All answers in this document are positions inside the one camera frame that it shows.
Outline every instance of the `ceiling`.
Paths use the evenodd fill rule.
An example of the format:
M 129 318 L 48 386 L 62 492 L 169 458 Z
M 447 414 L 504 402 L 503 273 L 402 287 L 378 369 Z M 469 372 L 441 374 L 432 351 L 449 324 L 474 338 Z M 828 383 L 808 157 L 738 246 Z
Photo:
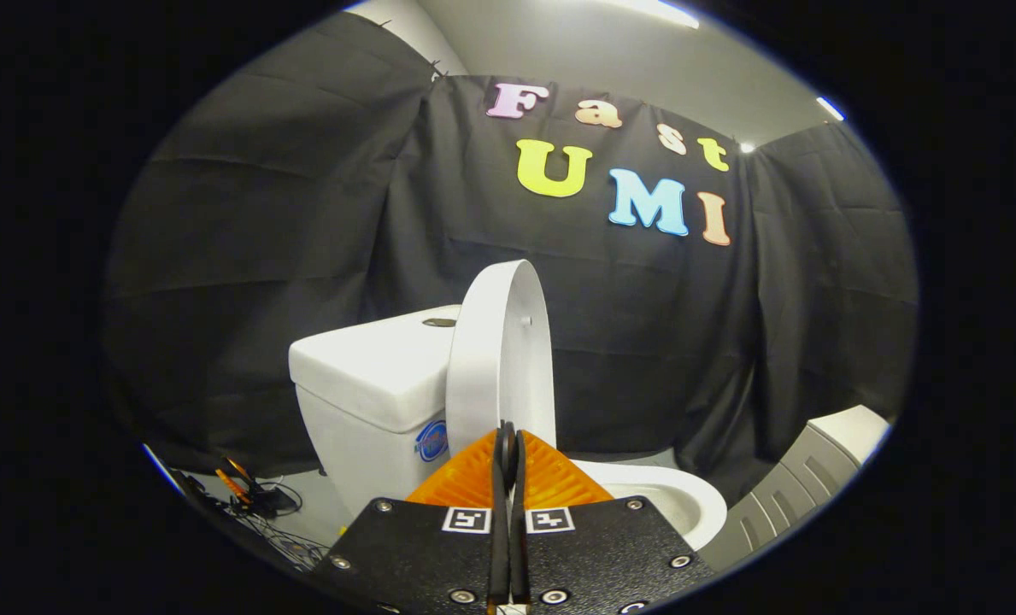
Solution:
M 700 27 L 601 0 L 417 0 L 469 74 L 627 95 L 760 145 L 836 121 L 784 67 L 707 15 Z

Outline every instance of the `black curtain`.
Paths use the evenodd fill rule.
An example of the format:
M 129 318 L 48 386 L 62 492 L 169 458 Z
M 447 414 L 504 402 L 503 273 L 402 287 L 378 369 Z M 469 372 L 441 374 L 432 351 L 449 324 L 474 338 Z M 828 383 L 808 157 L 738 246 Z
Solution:
M 114 237 L 105 349 L 122 415 L 168 464 L 317 468 L 290 344 L 460 302 L 485 265 L 516 258 L 534 262 L 550 307 L 563 451 L 675 445 L 734 503 L 808 418 L 897 412 L 912 254 L 893 191 L 846 127 L 744 156 L 619 94 L 433 73 L 341 13 L 238 70 L 143 169 Z M 517 120 L 491 117 L 497 83 L 548 95 Z M 614 105 L 621 125 L 575 120 L 586 100 Z M 554 145 L 550 179 L 566 178 L 566 145 L 591 151 L 577 194 L 527 190 L 519 139 Z M 645 190 L 683 184 L 687 233 L 669 233 L 668 209 L 648 227 L 640 206 L 636 223 L 612 222 L 612 169 Z M 711 241 L 698 192 L 723 198 Z
M 158 145 L 105 292 L 121 413 L 176 468 L 318 468 L 295 340 L 353 325 L 393 157 L 436 73 L 339 13 L 241 67 Z

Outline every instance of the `blue sticker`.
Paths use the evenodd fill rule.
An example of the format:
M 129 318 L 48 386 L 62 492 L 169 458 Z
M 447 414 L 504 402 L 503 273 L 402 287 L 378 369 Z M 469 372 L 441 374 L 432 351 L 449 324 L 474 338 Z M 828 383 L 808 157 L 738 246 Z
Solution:
M 425 425 L 417 436 L 416 450 L 426 463 L 442 455 L 446 450 L 446 421 L 436 420 Z

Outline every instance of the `orange gripper pad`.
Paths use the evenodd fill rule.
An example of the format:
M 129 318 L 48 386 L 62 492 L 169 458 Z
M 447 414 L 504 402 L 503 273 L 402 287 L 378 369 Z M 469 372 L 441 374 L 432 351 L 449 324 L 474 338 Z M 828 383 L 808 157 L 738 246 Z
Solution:
M 425 479 L 406 502 L 424 505 L 492 507 L 492 450 L 497 430 L 453 455 Z
M 538 436 L 520 430 L 526 445 L 523 508 L 589 505 L 614 499 L 609 491 L 579 470 L 572 459 Z

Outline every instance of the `bolt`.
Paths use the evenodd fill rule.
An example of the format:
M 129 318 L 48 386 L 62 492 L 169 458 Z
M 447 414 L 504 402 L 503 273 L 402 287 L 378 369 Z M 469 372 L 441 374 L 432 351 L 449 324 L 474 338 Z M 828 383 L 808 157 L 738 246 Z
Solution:
M 560 604 L 569 599 L 569 595 L 564 591 L 549 591 L 542 595 L 542 602 L 546 604 Z
M 469 604 L 470 602 L 477 600 L 477 596 L 473 596 L 473 592 L 453 591 L 450 592 L 450 600 L 453 600 L 458 604 Z

